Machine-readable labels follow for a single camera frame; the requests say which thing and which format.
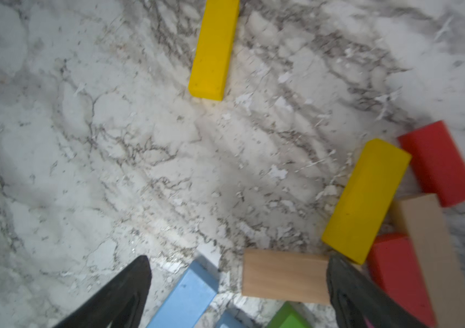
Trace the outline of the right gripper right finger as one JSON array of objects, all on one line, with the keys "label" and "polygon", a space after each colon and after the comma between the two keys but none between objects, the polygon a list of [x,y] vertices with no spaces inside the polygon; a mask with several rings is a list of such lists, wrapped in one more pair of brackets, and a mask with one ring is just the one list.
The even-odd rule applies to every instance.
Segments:
[{"label": "right gripper right finger", "polygon": [[326,282],[339,327],[425,327],[344,256],[329,258]]}]

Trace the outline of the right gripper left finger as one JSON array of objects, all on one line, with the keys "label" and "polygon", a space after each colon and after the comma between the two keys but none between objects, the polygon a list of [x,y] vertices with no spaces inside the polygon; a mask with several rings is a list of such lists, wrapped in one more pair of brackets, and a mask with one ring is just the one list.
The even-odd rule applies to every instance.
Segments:
[{"label": "right gripper left finger", "polygon": [[138,327],[151,287],[147,256],[138,256],[57,327]]}]

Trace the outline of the green small block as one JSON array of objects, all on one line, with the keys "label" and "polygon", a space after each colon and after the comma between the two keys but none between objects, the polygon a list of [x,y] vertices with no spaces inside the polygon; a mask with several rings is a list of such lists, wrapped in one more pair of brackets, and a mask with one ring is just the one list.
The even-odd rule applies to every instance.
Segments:
[{"label": "green small block", "polygon": [[289,302],[285,302],[267,328],[312,328],[312,326]]}]

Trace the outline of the yellow block long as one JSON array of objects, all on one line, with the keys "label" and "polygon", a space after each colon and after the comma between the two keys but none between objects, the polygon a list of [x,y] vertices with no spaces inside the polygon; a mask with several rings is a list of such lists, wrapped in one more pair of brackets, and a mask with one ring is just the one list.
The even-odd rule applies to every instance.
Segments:
[{"label": "yellow block long", "polygon": [[411,154],[381,139],[366,143],[322,241],[362,265],[380,230]]},{"label": "yellow block long", "polygon": [[239,0],[206,2],[188,85],[192,96],[223,100],[239,10]]}]

